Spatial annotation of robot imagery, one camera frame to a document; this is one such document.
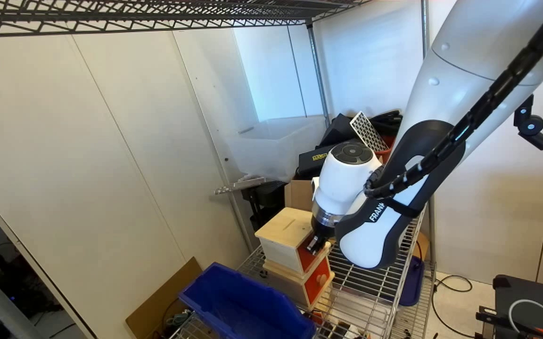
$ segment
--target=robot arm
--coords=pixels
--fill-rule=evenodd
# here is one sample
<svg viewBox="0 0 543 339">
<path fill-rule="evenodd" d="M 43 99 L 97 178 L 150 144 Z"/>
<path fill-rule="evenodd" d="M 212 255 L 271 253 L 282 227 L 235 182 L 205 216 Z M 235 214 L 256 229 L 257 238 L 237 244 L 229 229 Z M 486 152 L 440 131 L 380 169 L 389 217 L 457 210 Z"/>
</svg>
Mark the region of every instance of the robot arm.
<svg viewBox="0 0 543 339">
<path fill-rule="evenodd" d="M 386 165 L 356 146 L 329 153 L 314 234 L 333 234 L 356 266 L 389 265 L 437 187 L 540 82 L 543 0 L 459 0 L 422 65 Z"/>
</svg>

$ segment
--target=shelf rack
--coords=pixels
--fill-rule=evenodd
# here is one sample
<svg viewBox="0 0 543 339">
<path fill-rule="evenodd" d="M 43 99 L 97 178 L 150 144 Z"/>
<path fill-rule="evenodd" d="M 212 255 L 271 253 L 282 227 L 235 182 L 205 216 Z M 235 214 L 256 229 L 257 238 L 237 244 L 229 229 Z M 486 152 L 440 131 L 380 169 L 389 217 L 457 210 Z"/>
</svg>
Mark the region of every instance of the shelf rack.
<svg viewBox="0 0 543 339">
<path fill-rule="evenodd" d="M 369 0 L 0 0 L 0 37 L 297 27 Z"/>
<path fill-rule="evenodd" d="M 348 325 L 346 338 L 423 338 L 425 315 L 429 302 L 429 282 L 422 287 L 420 302 L 414 308 L 399 308 L 401 289 L 410 263 L 410 248 L 416 244 L 422 217 L 412 223 L 401 240 L 395 263 L 382 270 L 359 270 L 344 261 L 339 250 L 329 253 L 329 268 L 335 274 L 331 293 L 322 295 L 316 310 L 322 310 L 322 323 L 316 338 L 331 338 L 337 323 Z M 241 272 L 250 280 L 265 283 L 261 270 L 265 257 L 252 251 L 242 263 Z M 207 339 L 212 332 L 197 319 L 190 317 L 182 329 L 173 336 L 175 339 Z"/>
</svg>

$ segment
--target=white box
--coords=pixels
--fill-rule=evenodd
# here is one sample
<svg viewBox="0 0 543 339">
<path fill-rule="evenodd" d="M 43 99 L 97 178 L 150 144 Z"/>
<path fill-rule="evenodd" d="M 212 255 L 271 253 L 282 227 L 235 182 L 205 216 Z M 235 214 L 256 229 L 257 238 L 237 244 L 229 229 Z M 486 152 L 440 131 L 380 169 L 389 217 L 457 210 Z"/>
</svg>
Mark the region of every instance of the white box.
<svg viewBox="0 0 543 339">
<path fill-rule="evenodd" d="M 239 172 L 276 182 L 290 182 L 297 155 L 312 152 L 322 140 L 322 118 L 291 118 L 257 123 L 224 142 Z"/>
<path fill-rule="evenodd" d="M 314 263 L 314 257 L 303 251 L 312 236 L 308 212 L 284 208 L 254 236 L 259 240 L 265 261 L 293 276 L 303 276 Z"/>
</svg>

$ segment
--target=wire rack top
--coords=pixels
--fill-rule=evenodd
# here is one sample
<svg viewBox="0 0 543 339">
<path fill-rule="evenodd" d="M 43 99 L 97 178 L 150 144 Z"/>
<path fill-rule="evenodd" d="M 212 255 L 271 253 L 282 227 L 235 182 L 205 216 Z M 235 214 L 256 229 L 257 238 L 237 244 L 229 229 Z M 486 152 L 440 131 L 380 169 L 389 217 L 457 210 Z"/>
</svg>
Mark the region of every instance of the wire rack top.
<svg viewBox="0 0 543 339">
<path fill-rule="evenodd" d="M 295 27 L 369 0 L 0 0 L 0 37 Z"/>
</svg>

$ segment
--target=cardboard box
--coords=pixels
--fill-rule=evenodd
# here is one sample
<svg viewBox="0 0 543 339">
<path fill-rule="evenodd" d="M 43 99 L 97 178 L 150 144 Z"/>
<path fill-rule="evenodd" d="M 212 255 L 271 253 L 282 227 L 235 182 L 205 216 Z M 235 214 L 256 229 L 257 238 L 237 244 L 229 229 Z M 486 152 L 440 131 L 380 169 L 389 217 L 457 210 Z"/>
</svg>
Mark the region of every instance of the cardboard box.
<svg viewBox="0 0 543 339">
<path fill-rule="evenodd" d="M 127 319 L 126 327 L 135 339 L 152 339 L 167 317 L 184 310 L 178 295 L 199 276 L 201 268 L 190 259 L 173 278 L 169 278 L 150 298 L 146 298 Z"/>
<path fill-rule="evenodd" d="M 429 253 L 429 240 L 423 233 L 420 233 L 416 244 L 410 250 L 410 255 L 425 263 L 427 253 Z"/>
<path fill-rule="evenodd" d="M 310 182 L 290 182 L 284 187 L 284 208 L 310 212 L 312 184 Z"/>
<path fill-rule="evenodd" d="M 297 308 L 310 312 L 322 297 L 325 297 L 325 302 L 318 304 L 316 310 L 329 306 L 327 295 L 333 274 L 329 272 L 327 259 L 320 261 L 305 282 L 284 270 L 276 270 L 273 265 L 265 265 L 263 270 L 271 287 L 288 297 Z"/>
<path fill-rule="evenodd" d="M 305 274 L 314 255 L 307 251 L 312 238 L 310 214 L 284 208 L 256 234 L 265 259 L 288 272 Z"/>
<path fill-rule="evenodd" d="M 308 268 L 307 268 L 305 272 L 290 272 L 290 270 L 286 270 L 286 268 L 282 268 L 282 266 L 278 266 L 278 265 L 274 265 L 274 263 L 271 263 L 271 261 L 265 261 L 265 263 L 263 263 L 263 270 L 274 272 L 274 274 L 278 274 L 278 276 L 282 276 L 282 278 L 286 278 L 286 280 L 290 280 L 290 282 L 295 282 L 295 283 L 305 283 L 305 282 L 310 278 L 310 274 L 314 272 L 314 268 L 318 268 L 318 265 L 320 265 L 322 261 L 327 263 L 329 250 L 331 250 L 329 244 L 325 244 L 325 246 L 314 255 L 312 263 L 308 265 Z"/>
</svg>

